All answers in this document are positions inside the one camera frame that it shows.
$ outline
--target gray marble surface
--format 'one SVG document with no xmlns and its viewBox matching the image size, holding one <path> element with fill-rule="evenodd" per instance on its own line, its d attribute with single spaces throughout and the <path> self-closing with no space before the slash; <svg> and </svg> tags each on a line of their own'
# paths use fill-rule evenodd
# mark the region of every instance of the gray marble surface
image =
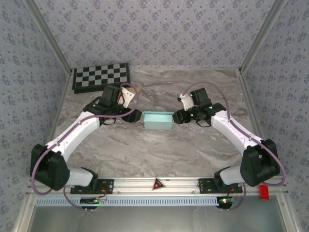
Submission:
<svg viewBox="0 0 309 232">
<path fill-rule="evenodd" d="M 234 72 L 218 71 L 131 71 L 131 83 L 140 89 L 141 111 L 175 112 L 182 104 L 177 97 L 191 83 L 208 80 L 227 95 L 232 115 L 251 130 L 239 80 Z M 55 136 L 79 116 L 84 106 L 101 92 L 74 94 L 72 80 L 61 109 Z M 211 86 L 205 87 L 212 102 L 224 100 Z M 214 128 L 201 128 L 195 122 L 174 125 L 173 130 L 145 130 L 142 120 L 101 126 L 72 153 L 70 167 L 86 167 L 99 176 L 212 176 L 233 165 L 241 154 Z"/>
</svg>

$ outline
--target red triangle sign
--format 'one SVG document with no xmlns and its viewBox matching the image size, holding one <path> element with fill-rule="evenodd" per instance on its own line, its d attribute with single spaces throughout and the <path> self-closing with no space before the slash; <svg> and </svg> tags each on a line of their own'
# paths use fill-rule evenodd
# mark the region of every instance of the red triangle sign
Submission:
<svg viewBox="0 0 309 232">
<path fill-rule="evenodd" d="M 156 189 L 160 189 L 160 188 L 164 188 L 165 185 L 162 183 L 161 180 L 159 180 L 159 178 L 156 178 L 154 180 L 154 187 L 153 187 L 153 190 L 156 190 Z"/>
</svg>

